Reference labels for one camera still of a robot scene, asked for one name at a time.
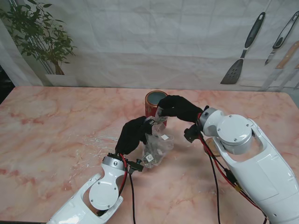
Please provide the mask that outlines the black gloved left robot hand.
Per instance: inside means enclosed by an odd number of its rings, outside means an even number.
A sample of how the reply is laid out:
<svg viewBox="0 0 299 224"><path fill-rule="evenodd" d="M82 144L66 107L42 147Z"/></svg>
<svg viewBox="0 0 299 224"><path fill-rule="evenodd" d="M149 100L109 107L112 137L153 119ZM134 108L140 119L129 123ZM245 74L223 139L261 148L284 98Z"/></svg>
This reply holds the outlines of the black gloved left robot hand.
<svg viewBox="0 0 299 224"><path fill-rule="evenodd" d="M145 116L127 122L122 128L115 147L115 153L128 155L138 147L140 142L147 144L145 134L152 135L152 126L154 123L153 119L147 120Z"/></svg>

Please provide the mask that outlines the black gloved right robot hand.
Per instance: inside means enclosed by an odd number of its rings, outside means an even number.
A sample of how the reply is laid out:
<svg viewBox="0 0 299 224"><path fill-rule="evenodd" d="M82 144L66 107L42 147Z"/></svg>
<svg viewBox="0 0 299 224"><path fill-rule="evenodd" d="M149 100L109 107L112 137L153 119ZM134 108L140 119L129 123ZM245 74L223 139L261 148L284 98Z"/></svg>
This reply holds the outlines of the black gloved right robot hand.
<svg viewBox="0 0 299 224"><path fill-rule="evenodd" d="M159 101L158 107L162 109L160 112L161 116L177 117L182 121L192 123L195 123L199 114L203 113L201 108L178 95L166 96Z"/></svg>

